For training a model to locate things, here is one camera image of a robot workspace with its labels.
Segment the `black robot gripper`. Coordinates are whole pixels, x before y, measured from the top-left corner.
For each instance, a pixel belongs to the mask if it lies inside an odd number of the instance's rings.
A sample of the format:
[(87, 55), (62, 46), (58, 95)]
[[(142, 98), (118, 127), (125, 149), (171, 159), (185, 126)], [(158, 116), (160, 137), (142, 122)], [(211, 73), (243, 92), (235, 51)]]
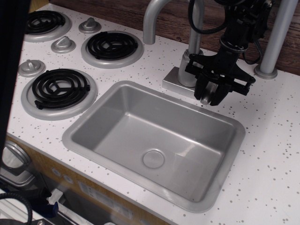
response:
[(185, 71), (197, 79), (194, 97), (200, 100), (209, 82), (218, 85), (210, 102), (219, 105), (229, 92), (247, 95), (255, 78), (237, 65), (239, 56), (248, 49), (248, 44), (234, 45), (221, 42), (219, 51), (212, 56), (190, 54)]

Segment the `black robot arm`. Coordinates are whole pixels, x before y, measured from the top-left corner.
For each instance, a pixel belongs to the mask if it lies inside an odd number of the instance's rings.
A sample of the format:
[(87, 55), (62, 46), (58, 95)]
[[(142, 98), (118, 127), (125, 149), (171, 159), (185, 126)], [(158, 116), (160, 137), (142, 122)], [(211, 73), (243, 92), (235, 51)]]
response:
[(198, 34), (211, 34), (224, 30), (220, 37), (217, 54), (204, 56), (190, 54), (185, 71), (196, 78), (194, 97), (204, 105), (216, 106), (229, 92), (247, 95), (255, 78), (243, 71), (237, 64), (244, 56), (250, 43), (262, 53), (259, 39), (264, 37), (267, 21), (273, 6), (272, 0), (218, 0), (224, 6), (225, 20), (222, 25), (202, 30), (193, 21), (195, 1), (188, 6), (188, 20)]

